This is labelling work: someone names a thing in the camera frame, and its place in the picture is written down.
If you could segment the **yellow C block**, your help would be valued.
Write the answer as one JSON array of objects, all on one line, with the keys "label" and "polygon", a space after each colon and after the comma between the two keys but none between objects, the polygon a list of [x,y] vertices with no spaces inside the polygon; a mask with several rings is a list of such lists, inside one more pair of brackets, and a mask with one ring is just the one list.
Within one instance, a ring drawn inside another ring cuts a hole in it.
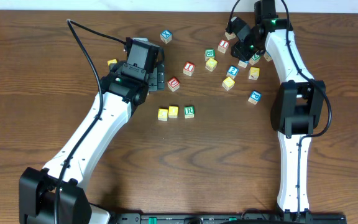
[{"label": "yellow C block", "polygon": [[159,108],[157,118],[159,121],[167,121],[168,120],[168,109]]}]

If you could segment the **yellow O block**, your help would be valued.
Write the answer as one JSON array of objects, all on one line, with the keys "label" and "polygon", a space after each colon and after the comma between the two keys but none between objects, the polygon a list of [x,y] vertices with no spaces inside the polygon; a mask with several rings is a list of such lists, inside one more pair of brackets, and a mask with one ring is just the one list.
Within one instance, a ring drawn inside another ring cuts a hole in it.
[{"label": "yellow O block", "polygon": [[178,110],[177,106],[169,106],[168,107],[168,117],[169,118],[178,118]]}]

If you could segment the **green R block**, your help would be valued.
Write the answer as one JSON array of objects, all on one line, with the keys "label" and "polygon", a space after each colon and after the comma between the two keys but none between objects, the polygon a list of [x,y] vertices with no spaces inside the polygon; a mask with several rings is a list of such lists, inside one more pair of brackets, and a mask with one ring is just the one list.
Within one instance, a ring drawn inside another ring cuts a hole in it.
[{"label": "green R block", "polygon": [[184,115],[185,119],[194,118],[195,117],[195,109],[193,106],[184,107]]}]

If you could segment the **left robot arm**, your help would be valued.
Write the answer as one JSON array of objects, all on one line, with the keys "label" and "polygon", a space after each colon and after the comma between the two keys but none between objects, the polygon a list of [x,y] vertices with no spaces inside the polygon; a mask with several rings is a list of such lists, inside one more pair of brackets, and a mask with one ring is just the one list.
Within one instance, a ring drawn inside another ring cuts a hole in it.
[{"label": "left robot arm", "polygon": [[19,179],[20,223],[109,223],[111,212],[90,203],[85,191],[116,133],[150,91],[165,88],[163,63],[151,72],[125,61],[99,81],[99,93],[83,122],[42,169],[26,168]]}]

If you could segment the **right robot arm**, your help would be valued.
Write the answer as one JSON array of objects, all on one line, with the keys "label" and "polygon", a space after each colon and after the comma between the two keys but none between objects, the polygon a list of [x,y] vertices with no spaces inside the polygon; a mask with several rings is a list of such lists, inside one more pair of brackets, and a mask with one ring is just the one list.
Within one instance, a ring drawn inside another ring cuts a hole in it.
[{"label": "right robot arm", "polygon": [[280,18],[275,1],[256,1],[255,26],[230,16],[226,31],[238,41],[231,55],[251,62],[266,55],[275,65],[280,81],[270,111],[272,129],[277,132],[281,150],[280,190],[277,205],[294,220],[309,210],[307,197],[307,159],[314,129],[319,124],[323,105],[330,102],[322,80],[315,80],[304,65],[295,43],[295,33],[288,16]]}]

